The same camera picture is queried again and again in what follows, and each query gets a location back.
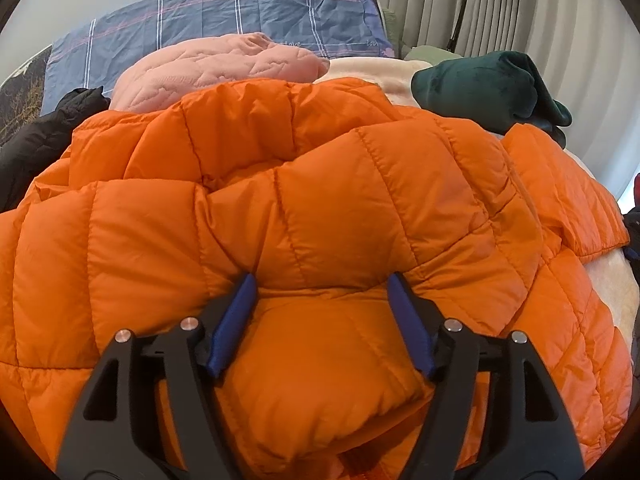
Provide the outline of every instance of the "blue gripper pad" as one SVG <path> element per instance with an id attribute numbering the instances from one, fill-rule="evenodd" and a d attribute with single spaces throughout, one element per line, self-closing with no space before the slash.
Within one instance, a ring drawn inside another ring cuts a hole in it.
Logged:
<path id="1" fill-rule="evenodd" d="M 236 294 L 226 309 L 220 324 L 211 335 L 211 352 L 207 372 L 215 378 L 231 363 L 242 332 L 246 327 L 258 296 L 258 288 L 252 274 L 247 274 L 238 286 Z"/>
<path id="2" fill-rule="evenodd" d="M 436 370 L 433 360 L 434 338 L 425 329 L 411 298 L 395 274 L 386 282 L 386 296 L 414 367 L 425 378 L 430 378 Z"/>

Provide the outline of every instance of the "metal pin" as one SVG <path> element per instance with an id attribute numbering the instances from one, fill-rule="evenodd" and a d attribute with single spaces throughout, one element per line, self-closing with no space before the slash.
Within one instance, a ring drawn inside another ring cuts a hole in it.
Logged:
<path id="1" fill-rule="evenodd" d="M 460 332 L 462 330 L 462 323 L 457 319 L 450 318 L 444 322 L 444 328 L 446 328 L 448 332 Z"/>
<path id="2" fill-rule="evenodd" d="M 199 325 L 199 321 L 196 317 L 185 317 L 181 322 L 180 322 L 180 328 L 185 330 L 185 331 L 189 331 L 189 330 L 196 330 L 198 325 Z"/>
<path id="3" fill-rule="evenodd" d="M 126 328 L 118 330 L 114 339 L 117 343 L 126 343 L 129 339 L 131 339 L 131 330 L 127 330 Z"/>
<path id="4" fill-rule="evenodd" d="M 514 332 L 511 332 L 511 339 L 514 343 L 524 344 L 529 340 L 529 337 L 524 332 L 516 330 Z"/>

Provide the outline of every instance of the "blue plaid fabric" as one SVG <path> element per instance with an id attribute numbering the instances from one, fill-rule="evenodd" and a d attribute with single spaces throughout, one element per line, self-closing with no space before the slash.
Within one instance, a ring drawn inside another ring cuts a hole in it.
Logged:
<path id="1" fill-rule="evenodd" d="M 104 86 L 147 54 L 193 38 L 263 32 L 318 56 L 393 57 L 373 0 L 143 0 L 53 44 L 42 114 L 73 88 Z"/>

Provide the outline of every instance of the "sheer curtain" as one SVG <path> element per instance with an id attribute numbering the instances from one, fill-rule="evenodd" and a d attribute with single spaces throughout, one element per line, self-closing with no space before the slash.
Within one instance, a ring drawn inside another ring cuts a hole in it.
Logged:
<path id="1" fill-rule="evenodd" d="M 461 0 L 390 0 L 408 46 L 445 48 Z M 574 116 L 567 148 L 619 198 L 640 163 L 640 34 L 619 0 L 468 0 L 456 52 L 527 52 Z"/>

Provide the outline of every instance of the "orange jacket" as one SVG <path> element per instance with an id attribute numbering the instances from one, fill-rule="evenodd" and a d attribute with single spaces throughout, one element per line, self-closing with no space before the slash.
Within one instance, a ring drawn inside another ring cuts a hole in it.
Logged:
<path id="1" fill-rule="evenodd" d="M 0 216 L 0 400 L 54 466 L 114 333 L 166 330 L 248 270 L 260 300 L 215 391 L 246 471 L 393 479 L 432 391 L 386 301 L 399 270 L 475 332 L 529 334 L 590 465 L 626 419 L 631 374 L 582 263 L 626 241 L 615 200 L 544 133 L 500 142 L 360 80 L 107 111 Z M 158 398 L 180 463 L 162 385 Z"/>

